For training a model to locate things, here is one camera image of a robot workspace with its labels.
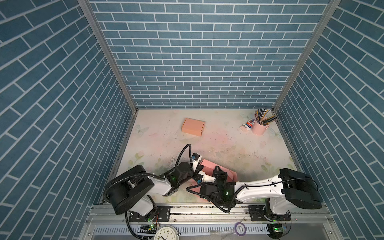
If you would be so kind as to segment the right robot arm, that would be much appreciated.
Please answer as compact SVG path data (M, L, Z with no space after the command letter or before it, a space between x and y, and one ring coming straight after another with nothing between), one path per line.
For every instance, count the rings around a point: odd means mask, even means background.
M280 169L271 178L252 182L228 182L228 174L215 167L213 175L198 173L201 184L199 195L222 212L228 214L236 203L255 199L266 201L264 215L271 220L283 216L294 208L318 210L322 208L319 187L310 175L291 169Z

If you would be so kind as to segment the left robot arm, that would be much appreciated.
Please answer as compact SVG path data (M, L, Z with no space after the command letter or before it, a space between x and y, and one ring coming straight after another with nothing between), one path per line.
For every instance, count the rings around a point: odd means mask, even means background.
M192 145L187 144L172 169L158 176L137 165L109 181L103 199L113 206L116 215L134 213L142 218L153 218L159 210L151 195L168 197L176 193L182 184L194 177L201 160L199 154L192 153Z

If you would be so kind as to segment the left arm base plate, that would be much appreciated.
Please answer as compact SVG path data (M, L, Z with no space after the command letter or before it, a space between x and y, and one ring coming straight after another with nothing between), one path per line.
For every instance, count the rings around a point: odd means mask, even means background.
M136 212L131 212L129 216L129 222L138 222L138 223L169 222L170 212L171 212L170 206L157 206L144 216Z

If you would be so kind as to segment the pink paper box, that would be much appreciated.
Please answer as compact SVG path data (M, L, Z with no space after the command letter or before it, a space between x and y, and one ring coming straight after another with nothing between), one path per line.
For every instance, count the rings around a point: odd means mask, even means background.
M229 197L235 193L237 174L208 160L193 160L193 179L198 183L186 188L187 192L201 198Z

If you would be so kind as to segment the orange paper box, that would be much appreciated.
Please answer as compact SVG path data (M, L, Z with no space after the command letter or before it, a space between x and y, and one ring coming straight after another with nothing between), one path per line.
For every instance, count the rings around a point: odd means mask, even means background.
M181 130L183 133L201 137L203 134L204 127L205 127L205 122L186 118L182 125Z

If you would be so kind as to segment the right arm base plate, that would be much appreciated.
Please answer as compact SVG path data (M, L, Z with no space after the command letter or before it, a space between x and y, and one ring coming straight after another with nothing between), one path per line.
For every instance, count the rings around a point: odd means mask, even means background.
M290 213L284 215L274 214L270 207L265 205L250 205L249 214L252 222L279 222L279 221L290 221L292 219Z

